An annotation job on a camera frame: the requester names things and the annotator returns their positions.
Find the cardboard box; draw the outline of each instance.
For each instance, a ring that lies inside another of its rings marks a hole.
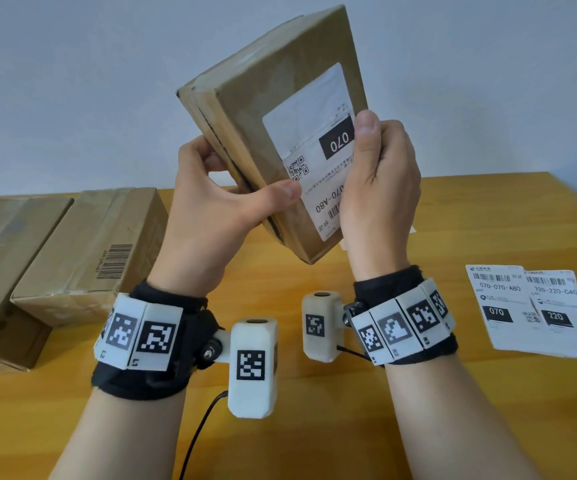
[[[51,326],[106,320],[117,293],[148,276],[167,220],[154,188],[82,192],[11,301]]]
[[[367,108],[344,6],[283,23],[177,92],[240,187],[299,180],[265,226],[313,264],[342,238],[339,202]]]
[[[11,291],[73,199],[0,200],[0,372],[31,369],[50,327],[9,303]]]

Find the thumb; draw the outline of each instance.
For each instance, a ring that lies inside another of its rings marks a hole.
[[[285,210],[295,203],[302,194],[302,186],[294,180],[281,180],[274,184],[242,195],[245,207],[245,219],[251,226],[258,225],[266,217]]]
[[[375,173],[382,148],[380,120],[373,111],[365,109],[355,118],[355,149],[352,173],[369,177]]]

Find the white wall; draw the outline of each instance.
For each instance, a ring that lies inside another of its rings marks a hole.
[[[577,190],[577,0],[0,0],[0,194],[171,187],[198,133],[175,89],[340,2],[369,104],[404,121],[423,175]]]

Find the black cable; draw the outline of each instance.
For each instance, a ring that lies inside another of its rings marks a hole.
[[[364,360],[368,360],[369,362],[373,363],[373,361],[366,355],[356,352],[355,350],[348,349],[346,347],[342,347],[341,345],[337,346],[337,349],[340,352],[346,352],[347,354],[355,355],[356,357],[363,358]]]
[[[195,442],[197,441],[197,437],[199,436],[200,431],[202,431],[202,427],[204,427],[204,423],[208,419],[208,415],[210,414],[211,411],[213,411],[213,408],[215,407],[217,402],[220,399],[222,399],[223,397],[227,397],[227,396],[228,396],[228,390],[222,392],[215,399],[213,399],[213,402],[210,404],[210,406],[206,410],[206,413],[204,414],[204,418],[202,418],[202,421],[199,422],[199,426],[197,427],[197,431],[195,432],[193,439],[190,441],[190,445],[188,445],[188,451],[186,452],[186,458],[184,458],[184,464],[181,467],[180,480],[182,480],[184,478],[184,474],[186,473],[186,467],[188,467],[188,459],[190,458],[190,453],[193,451],[193,447],[195,446]]]

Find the table surface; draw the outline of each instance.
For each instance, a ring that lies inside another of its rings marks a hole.
[[[167,207],[172,192],[161,191]],[[466,264],[519,264],[577,274],[577,195],[547,173],[422,180],[412,262],[432,276],[456,318],[460,357],[549,479],[577,479],[577,359],[496,351]],[[193,479],[406,479],[384,371],[353,356],[324,364],[302,352],[301,299],[316,290],[353,298],[337,246],[307,266],[258,228],[210,295],[218,321],[279,321],[279,392],[264,420],[213,410],[190,460]],[[37,368],[0,375],[0,479],[45,479],[90,394],[100,324],[53,331]],[[347,336],[347,345],[360,349]],[[193,376],[175,477],[206,407],[228,384],[217,364]]]

